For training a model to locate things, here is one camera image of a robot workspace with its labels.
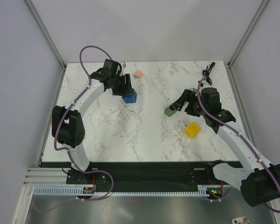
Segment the green power strip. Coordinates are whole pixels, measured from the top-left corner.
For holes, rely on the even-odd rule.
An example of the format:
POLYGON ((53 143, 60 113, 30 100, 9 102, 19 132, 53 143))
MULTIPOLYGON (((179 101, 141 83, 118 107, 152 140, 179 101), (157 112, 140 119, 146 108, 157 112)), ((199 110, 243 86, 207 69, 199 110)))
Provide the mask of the green power strip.
POLYGON ((176 106, 174 104, 169 105, 164 110, 164 114, 168 117, 171 117, 176 112, 177 112, 177 109, 176 109, 176 106))

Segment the blue plug cube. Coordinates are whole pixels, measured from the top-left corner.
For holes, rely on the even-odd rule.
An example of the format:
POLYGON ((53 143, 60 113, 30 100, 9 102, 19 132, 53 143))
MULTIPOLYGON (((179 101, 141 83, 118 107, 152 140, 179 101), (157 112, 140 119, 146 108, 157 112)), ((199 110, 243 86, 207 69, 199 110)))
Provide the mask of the blue plug cube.
POLYGON ((137 101, 137 92, 135 91, 135 89, 132 90, 133 90, 132 94, 125 94, 122 96, 122 99, 126 104, 133 104, 136 103, 137 101))

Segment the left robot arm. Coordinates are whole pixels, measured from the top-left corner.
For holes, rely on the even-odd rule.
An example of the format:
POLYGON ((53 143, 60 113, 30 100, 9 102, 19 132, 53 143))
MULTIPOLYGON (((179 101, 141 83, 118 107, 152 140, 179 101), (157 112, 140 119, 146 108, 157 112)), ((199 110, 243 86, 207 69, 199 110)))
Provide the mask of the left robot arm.
POLYGON ((52 110, 54 149, 67 151, 72 167, 78 170, 77 179, 82 183, 89 183, 93 179, 93 172, 88 169, 91 162, 83 146, 83 116, 92 103, 108 89, 114 96, 134 95, 130 74, 122 74, 122 71, 121 63, 106 59, 103 67, 88 75, 86 84, 73 100, 64 106, 56 105, 52 110))

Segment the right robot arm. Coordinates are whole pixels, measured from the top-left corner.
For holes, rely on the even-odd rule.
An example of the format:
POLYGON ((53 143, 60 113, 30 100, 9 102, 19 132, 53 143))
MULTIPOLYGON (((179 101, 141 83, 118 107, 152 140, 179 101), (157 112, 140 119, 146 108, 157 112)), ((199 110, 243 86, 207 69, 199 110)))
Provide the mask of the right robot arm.
POLYGON ((224 140, 242 165, 242 168, 233 168, 222 160, 211 162, 210 168, 204 172, 208 183, 220 180, 230 184, 252 207, 280 199, 280 164, 272 164, 239 131, 236 118, 230 111, 222 109, 217 89, 185 89, 164 113, 170 117, 184 106, 188 115, 204 118, 206 125, 224 140))

